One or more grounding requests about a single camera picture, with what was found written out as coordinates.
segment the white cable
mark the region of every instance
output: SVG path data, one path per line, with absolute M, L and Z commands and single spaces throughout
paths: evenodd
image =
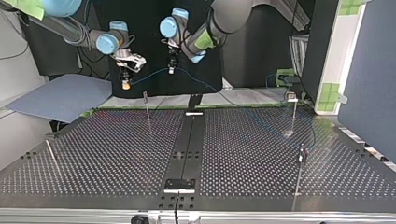
M 84 42 L 85 39 L 87 39 L 87 43 L 89 44 L 89 48 L 90 48 L 91 47 L 91 40 L 89 38 L 87 38 L 90 35 L 88 29 L 83 24 L 81 24 L 79 21 L 74 19 L 73 17 L 69 17 L 69 19 L 71 21 L 73 21 L 78 26 L 79 31 L 81 32 L 81 36 L 79 37 L 79 40 L 77 40 L 77 41 L 70 41 L 70 40 L 67 40 L 65 38 L 64 38 L 64 41 L 66 43 L 68 43 L 68 44 L 71 44 L 71 45 L 79 45 L 82 42 Z

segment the metal rod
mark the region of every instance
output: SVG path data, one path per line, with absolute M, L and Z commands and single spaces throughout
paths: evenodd
M 83 36 L 81 28 L 68 18 L 45 16 L 42 21 L 34 17 L 30 20 L 70 42 L 78 42 Z
M 148 98 L 148 92 L 147 91 L 143 91 L 143 97 L 144 97 L 144 101 L 145 101 L 145 105 L 146 105 L 146 111 L 148 113 L 148 120 L 149 120 L 149 98 Z

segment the metal bracket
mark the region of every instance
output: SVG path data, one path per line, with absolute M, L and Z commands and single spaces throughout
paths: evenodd
M 340 94 L 340 98 L 338 100 L 341 104 L 347 104 L 347 97 L 345 95 Z
M 294 6 L 297 0 L 255 0 L 254 7 L 258 5 L 268 5 L 274 7 L 286 20 L 290 23 L 293 22 L 294 15 L 294 27 L 298 31 L 302 31 L 311 20 L 305 14 L 303 9 L 297 4 L 296 12 L 294 13 Z
M 194 94 L 190 97 L 189 108 L 187 109 L 186 116 L 202 116 L 204 114 L 202 111 L 195 108 L 201 103 L 202 98 L 202 94 Z
M 164 193 L 195 193 L 195 179 L 167 179 L 165 183 Z

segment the green tape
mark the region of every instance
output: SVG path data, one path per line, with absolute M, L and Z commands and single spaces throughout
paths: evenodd
M 43 0 L 4 0 L 20 11 L 39 20 L 44 18 Z
M 195 47 L 198 49 L 204 50 L 207 48 L 214 48 L 215 45 L 213 44 L 212 38 L 210 38 L 209 33 L 205 30 L 200 37 L 195 41 Z
M 288 68 L 288 69 L 277 69 L 276 71 L 276 85 L 277 86 L 292 86 L 293 84 L 286 83 L 282 80 L 279 80 L 279 76 L 288 76 L 288 77 L 294 77 L 294 69 Z
M 358 15 L 361 4 L 363 4 L 363 0 L 342 0 L 338 15 Z
M 92 110 L 89 110 L 89 111 L 86 111 L 86 112 L 82 113 L 82 115 L 80 115 L 80 116 L 86 119 L 86 118 L 89 118 L 90 116 L 92 116 L 92 114 L 94 112 L 95 112 L 95 110 L 92 109 Z
M 338 83 L 323 83 L 317 111 L 333 112 L 340 98 L 339 89 Z

